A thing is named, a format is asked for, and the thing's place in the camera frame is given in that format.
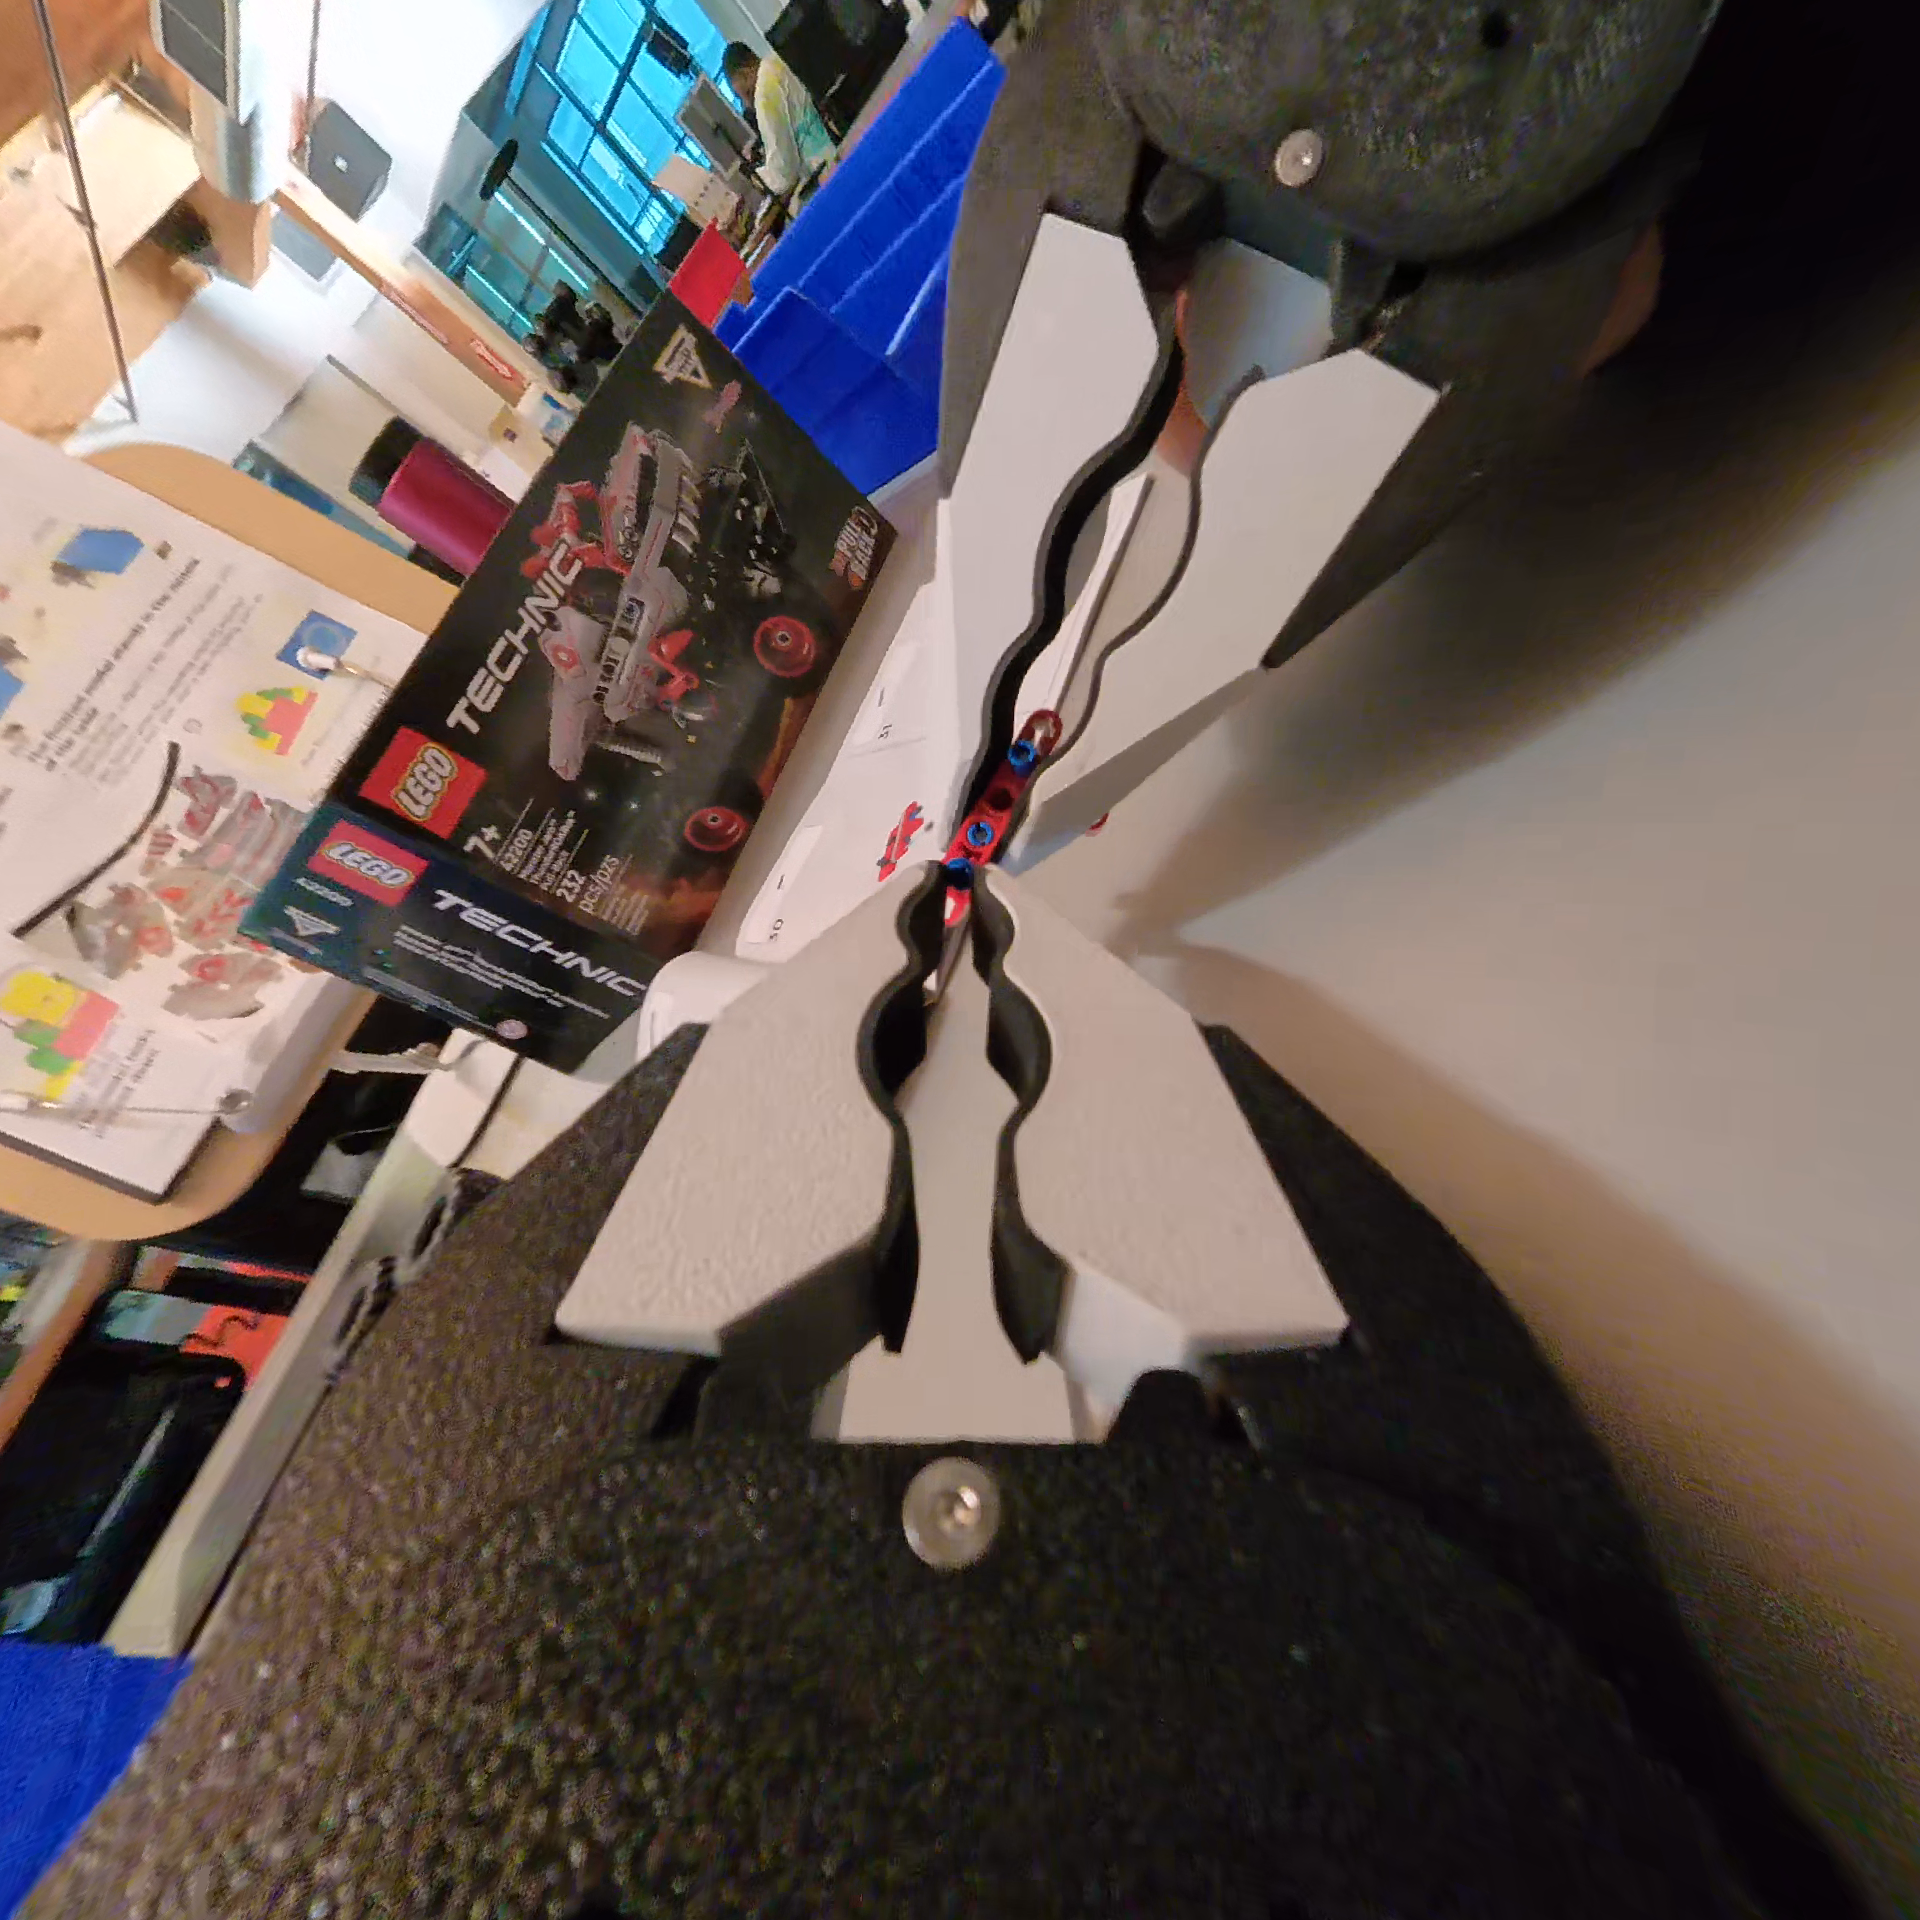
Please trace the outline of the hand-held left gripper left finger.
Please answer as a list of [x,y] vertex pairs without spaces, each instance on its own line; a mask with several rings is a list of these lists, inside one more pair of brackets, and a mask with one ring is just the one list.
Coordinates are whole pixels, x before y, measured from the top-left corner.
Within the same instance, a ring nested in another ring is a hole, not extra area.
[[927,1056],[930,880],[895,878],[712,1019],[554,1331],[711,1360],[839,1438],[921,1272],[902,1090]]

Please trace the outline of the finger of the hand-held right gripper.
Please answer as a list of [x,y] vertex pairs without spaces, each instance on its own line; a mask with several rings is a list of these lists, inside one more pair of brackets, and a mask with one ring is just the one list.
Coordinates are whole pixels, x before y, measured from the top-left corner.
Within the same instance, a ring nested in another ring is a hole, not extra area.
[[1442,394],[1361,349],[1246,387],[1192,477],[1185,541],[1141,617],[1073,670],[1059,749],[1001,866],[1062,852],[1246,698]]
[[1168,388],[1170,315],[1113,232],[1047,212],[944,483],[939,577],[951,609],[953,773],[944,821],[1019,733],[1027,665],[1064,622],[1071,546],[1141,466]]

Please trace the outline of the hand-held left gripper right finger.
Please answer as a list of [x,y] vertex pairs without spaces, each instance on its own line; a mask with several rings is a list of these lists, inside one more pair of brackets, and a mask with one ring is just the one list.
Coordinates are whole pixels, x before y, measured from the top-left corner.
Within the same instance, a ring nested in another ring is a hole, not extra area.
[[1201,1029],[998,872],[975,878],[994,1145],[992,1286],[1021,1360],[1054,1360],[1080,1435],[1144,1376],[1331,1349],[1350,1316]]

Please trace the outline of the red blue toy brick assembly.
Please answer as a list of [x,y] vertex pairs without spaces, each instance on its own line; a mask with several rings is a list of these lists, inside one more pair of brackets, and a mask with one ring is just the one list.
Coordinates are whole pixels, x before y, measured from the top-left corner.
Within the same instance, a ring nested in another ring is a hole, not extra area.
[[1062,731],[1064,722],[1054,709],[1032,712],[983,777],[983,786],[953,829],[942,862],[945,882],[944,924],[947,929],[969,914],[978,873],[1002,859],[1026,790],[1058,747]]

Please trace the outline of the grey desk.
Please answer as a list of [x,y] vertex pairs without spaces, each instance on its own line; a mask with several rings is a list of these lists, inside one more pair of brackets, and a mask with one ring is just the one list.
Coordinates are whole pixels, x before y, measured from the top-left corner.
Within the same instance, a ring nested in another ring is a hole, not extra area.
[[447,1240],[31,1916],[1914,1916],[1914,278],[1711,262],[1034,873],[1346,1292],[1109,1448],[547,1336],[697,1038]]

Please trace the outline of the white instruction booklet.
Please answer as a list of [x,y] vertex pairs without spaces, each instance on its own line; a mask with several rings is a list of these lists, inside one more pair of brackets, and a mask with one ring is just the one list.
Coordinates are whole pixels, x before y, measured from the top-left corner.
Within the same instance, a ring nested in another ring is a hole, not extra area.
[[963,777],[958,726],[969,704],[955,614],[951,506],[930,512],[930,574],[886,634],[869,685],[827,741],[816,726],[789,763],[816,773],[806,806],[775,834],[775,852],[730,952],[670,962],[639,1009],[624,1060],[634,1066],[688,1025],[718,1017],[766,972],[794,957],[901,872],[945,857]]

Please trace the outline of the red storage bin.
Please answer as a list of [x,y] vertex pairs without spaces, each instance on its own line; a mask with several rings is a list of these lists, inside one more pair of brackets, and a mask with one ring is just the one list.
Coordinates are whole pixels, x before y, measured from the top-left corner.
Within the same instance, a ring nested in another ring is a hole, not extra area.
[[751,298],[751,275],[729,233],[707,224],[693,240],[664,288],[706,332],[737,298]]

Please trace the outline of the black toy set box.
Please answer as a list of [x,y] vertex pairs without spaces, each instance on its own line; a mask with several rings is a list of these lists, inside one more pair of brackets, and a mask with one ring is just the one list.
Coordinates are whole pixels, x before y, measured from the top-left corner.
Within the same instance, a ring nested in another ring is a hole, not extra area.
[[663,296],[245,934],[578,1070],[703,933],[893,541]]

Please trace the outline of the dark red cylinder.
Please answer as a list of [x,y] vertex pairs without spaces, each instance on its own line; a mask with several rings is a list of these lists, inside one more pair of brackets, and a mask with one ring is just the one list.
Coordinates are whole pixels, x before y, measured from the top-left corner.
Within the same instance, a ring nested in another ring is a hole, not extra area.
[[472,577],[517,507],[401,417],[375,433],[351,469],[349,494],[407,537],[418,564],[451,584]]

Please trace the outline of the printed instruction sheet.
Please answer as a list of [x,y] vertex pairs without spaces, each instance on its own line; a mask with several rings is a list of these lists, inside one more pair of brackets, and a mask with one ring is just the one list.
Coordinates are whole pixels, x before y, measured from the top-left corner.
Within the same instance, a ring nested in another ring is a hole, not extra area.
[[3,1148],[166,1202],[345,989],[248,914],[419,634],[3,428]]

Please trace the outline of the blue storage bin white tag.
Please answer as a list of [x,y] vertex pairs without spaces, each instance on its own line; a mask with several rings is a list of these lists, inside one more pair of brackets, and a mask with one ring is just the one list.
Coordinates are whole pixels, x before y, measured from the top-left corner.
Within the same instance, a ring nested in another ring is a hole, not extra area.
[[190,1670],[105,1644],[1,1638],[1,1916],[130,1764]]

